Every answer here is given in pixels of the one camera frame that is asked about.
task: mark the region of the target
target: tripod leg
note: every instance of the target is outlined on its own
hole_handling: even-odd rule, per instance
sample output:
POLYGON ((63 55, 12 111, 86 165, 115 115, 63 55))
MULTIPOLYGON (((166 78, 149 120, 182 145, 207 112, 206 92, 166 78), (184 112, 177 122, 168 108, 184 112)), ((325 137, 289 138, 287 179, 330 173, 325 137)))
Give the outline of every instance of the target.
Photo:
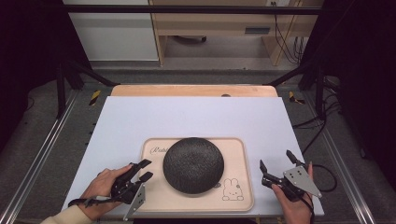
POLYGON ((84 74, 86 74, 86 75, 98 80, 99 82, 101 82, 101 83, 103 83, 103 84, 105 84, 107 86, 111 87, 111 86, 120 85, 120 83, 112 82, 112 81, 100 76, 99 74, 96 74, 91 69, 88 69, 88 68, 86 68, 86 67, 84 67, 84 66, 82 66, 82 65, 80 65, 80 64, 78 64, 76 62, 72 62, 71 61, 71 62, 69 62, 69 64, 70 64, 70 66, 72 68, 74 68, 74 69, 78 70, 79 72, 84 73, 84 74))
POLYGON ((308 61, 308 62, 298 66, 296 69, 289 71, 286 75, 284 75, 280 78, 277 78, 276 80, 274 80, 268 84, 263 84, 263 85, 269 85, 269 86, 276 87, 276 86, 282 84, 283 82, 291 79, 292 77, 302 74, 303 72, 306 71, 307 68, 310 67, 310 65, 311 65, 311 62, 308 61))
POLYGON ((318 116, 320 119, 324 120, 325 111, 323 110, 323 87, 324 86, 324 75, 323 69, 321 67, 318 68, 317 75, 317 89, 316 89, 316 98, 315 98, 315 109, 317 110, 318 116))
POLYGON ((64 73, 62 64, 59 64, 56 70, 56 84, 58 89, 58 115, 56 118, 60 118, 64 110, 66 109, 66 97, 64 92, 64 73))
POLYGON ((82 90, 82 88, 84 87, 84 82, 79 76, 78 71, 74 71, 71 68, 70 63, 64 64, 63 72, 64 77, 66 78, 67 82, 70 84, 70 87, 73 90, 82 90))

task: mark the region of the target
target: hand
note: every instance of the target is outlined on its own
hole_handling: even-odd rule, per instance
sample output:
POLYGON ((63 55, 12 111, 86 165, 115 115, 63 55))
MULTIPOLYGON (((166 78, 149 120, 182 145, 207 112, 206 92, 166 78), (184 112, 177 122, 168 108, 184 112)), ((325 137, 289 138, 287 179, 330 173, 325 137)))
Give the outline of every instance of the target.
MULTIPOLYGON (((313 169, 312 169, 312 163, 309 164, 308 166, 308 174, 313 180, 313 169)), ((303 203, 301 200, 293 203, 289 201, 289 199, 286 197, 285 193, 282 191, 282 189, 278 185, 272 185, 272 189, 275 193, 275 196, 280 202, 280 205, 282 206, 283 214, 286 219, 286 223, 288 224, 309 224, 310 218, 311 218, 311 210, 306 206, 305 203, 303 203)), ((312 198, 311 194, 305 194, 303 199, 305 199, 311 206, 311 200, 312 198)))
MULTIPOLYGON (((87 187, 80 198, 88 199, 92 196, 110 196, 110 190, 117 176, 120 176, 131 169, 132 165, 126 165, 118 170, 105 169, 100 173, 87 187)), ((78 207, 90 219, 96 220, 108 211, 113 210, 121 203, 99 203, 85 207, 85 204, 79 204, 78 207)))

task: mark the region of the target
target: white cabinet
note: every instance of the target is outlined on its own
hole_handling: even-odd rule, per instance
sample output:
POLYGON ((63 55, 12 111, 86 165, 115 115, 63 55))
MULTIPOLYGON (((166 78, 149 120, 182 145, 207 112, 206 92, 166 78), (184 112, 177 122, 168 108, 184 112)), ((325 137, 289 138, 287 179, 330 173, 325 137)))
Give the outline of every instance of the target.
MULTIPOLYGON (((69 5, 148 5, 146 0, 64 0, 69 5)), ((90 61, 158 61, 151 16, 69 13, 90 61)))

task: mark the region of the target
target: black round cushion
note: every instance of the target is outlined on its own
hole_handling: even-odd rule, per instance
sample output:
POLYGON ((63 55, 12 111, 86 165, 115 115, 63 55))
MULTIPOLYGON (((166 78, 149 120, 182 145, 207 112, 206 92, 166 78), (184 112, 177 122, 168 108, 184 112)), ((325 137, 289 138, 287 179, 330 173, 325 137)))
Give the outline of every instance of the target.
POLYGON ((175 189, 188 194, 215 187, 224 172, 219 149, 204 138, 184 138, 174 143, 163 158, 163 173, 175 189))

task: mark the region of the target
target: beige tray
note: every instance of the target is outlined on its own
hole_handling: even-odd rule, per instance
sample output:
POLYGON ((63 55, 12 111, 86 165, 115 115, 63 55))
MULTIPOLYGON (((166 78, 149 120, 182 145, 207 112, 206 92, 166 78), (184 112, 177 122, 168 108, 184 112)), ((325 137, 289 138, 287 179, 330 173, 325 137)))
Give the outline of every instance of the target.
POLYGON ((250 175, 244 144, 237 138, 206 138, 224 158, 223 176, 213 189, 202 194, 185 194, 168 184, 163 174, 167 149, 181 138, 150 138, 143 145, 142 160, 152 164, 141 171, 154 176, 146 183, 146 202, 139 212, 227 212, 247 211, 253 206, 250 175))

